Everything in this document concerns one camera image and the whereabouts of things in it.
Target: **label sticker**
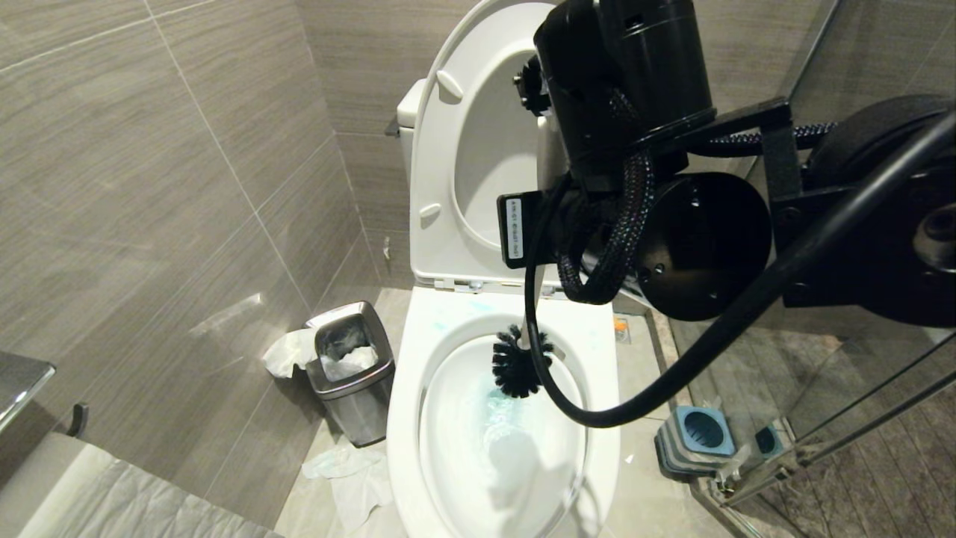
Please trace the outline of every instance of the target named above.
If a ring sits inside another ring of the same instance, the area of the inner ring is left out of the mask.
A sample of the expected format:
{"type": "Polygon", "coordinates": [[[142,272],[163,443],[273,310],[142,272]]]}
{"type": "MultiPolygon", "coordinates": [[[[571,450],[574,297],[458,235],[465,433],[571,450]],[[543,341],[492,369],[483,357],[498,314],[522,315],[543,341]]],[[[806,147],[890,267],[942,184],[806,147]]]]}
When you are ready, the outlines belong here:
{"type": "Polygon", "coordinates": [[[521,198],[509,198],[508,209],[508,259],[521,259],[525,256],[524,236],[521,232],[521,198]]]}

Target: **toilet seat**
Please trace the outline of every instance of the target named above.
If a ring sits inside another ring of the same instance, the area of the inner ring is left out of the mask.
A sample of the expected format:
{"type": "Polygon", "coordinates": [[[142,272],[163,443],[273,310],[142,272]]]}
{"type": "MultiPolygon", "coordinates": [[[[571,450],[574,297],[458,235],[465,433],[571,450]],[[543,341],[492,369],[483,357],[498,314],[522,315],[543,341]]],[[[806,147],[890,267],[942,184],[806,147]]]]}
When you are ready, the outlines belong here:
{"type": "MultiPolygon", "coordinates": [[[[409,215],[419,284],[387,427],[394,498],[413,538],[597,536],[617,484],[618,429],[574,424],[543,392],[496,399],[490,372],[495,333],[520,325],[524,312],[524,274],[501,259],[495,198],[536,189],[537,121],[511,77],[534,54],[533,33],[557,3],[481,2],[424,82],[409,215]],[[477,412],[498,404],[527,418],[506,414],[504,444],[485,442],[497,431],[477,412]]],[[[545,283],[558,285],[553,267],[545,283]]],[[[572,303],[558,292],[538,312],[566,355],[552,366],[565,394],[589,409],[617,405],[610,305],[572,303]]]]}

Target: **stainless steel trash can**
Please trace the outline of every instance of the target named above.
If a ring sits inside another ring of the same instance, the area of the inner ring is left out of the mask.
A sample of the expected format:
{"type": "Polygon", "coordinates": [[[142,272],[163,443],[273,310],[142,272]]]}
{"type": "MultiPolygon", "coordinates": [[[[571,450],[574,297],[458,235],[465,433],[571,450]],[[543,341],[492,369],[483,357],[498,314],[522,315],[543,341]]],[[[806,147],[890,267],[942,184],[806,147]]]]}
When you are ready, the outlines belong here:
{"type": "Polygon", "coordinates": [[[375,309],[365,301],[346,304],[312,318],[306,325],[318,329],[315,351],[334,361],[356,347],[375,349],[375,365],[338,381],[329,381],[320,360],[307,364],[305,371],[315,394],[352,444],[362,447],[384,439],[395,360],[375,309]]]}

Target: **toilet tank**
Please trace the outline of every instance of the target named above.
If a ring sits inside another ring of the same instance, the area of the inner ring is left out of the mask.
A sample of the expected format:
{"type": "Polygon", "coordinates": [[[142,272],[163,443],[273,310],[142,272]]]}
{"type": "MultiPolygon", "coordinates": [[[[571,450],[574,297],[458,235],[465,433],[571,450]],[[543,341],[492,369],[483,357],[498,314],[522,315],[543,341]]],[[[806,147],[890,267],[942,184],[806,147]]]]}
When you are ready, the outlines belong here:
{"type": "Polygon", "coordinates": [[[399,102],[397,117],[399,122],[399,142],[402,144],[402,162],[405,164],[405,182],[412,181],[412,142],[415,140],[415,120],[418,118],[419,104],[422,103],[424,78],[419,78],[399,102]]]}

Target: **toilet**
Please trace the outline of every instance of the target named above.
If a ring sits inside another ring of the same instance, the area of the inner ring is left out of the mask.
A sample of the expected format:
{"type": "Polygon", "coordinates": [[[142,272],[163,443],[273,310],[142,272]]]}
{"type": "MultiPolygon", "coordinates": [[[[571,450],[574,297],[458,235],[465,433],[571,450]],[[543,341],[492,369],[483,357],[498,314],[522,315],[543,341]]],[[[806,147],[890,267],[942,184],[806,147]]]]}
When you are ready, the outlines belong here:
{"type": "MultiPolygon", "coordinates": [[[[598,536],[617,485],[619,429],[588,429],[542,389],[504,396],[496,333],[520,325],[524,273],[501,259],[495,200],[536,189],[538,124],[511,78],[557,2],[486,0],[399,105],[416,276],[389,402],[388,468],[412,538],[598,536]]],[[[577,405],[619,403],[610,305],[563,297],[545,274],[538,321],[577,405]]]]}

